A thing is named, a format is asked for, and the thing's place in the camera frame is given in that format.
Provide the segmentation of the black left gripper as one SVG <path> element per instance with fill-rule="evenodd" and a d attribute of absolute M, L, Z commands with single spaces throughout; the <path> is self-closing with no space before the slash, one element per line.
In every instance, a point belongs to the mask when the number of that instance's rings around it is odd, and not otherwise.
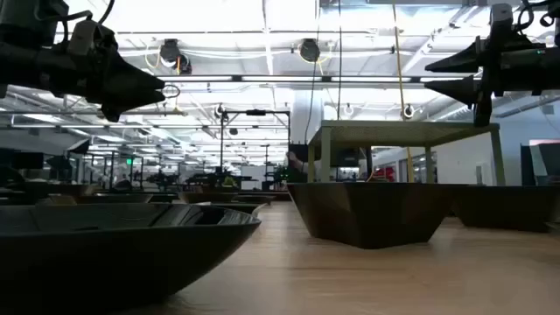
<path fill-rule="evenodd" d="M 45 76 L 42 85 L 54 95 L 99 103 L 112 123 L 126 111 L 165 100 L 155 91 L 165 83 L 125 61 L 116 50 L 115 33 L 103 25 L 75 26 L 68 41 L 39 51 L 37 65 Z"/>

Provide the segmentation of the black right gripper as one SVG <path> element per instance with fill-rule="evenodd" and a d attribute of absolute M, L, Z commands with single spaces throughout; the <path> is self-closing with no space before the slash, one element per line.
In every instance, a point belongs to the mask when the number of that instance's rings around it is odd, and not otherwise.
<path fill-rule="evenodd" d="M 474 105 L 474 126 L 485 127 L 493 112 L 492 96 L 502 97 L 506 91 L 530 91 L 541 95 L 544 88 L 539 81 L 537 66 L 544 52 L 541 44 L 532 43 L 525 36 L 510 32 L 504 37 L 477 37 L 466 49 L 450 57 L 427 65 L 433 73 L 476 73 L 482 67 L 478 82 L 473 76 L 460 80 L 425 82 L 430 90 L 465 104 Z"/>

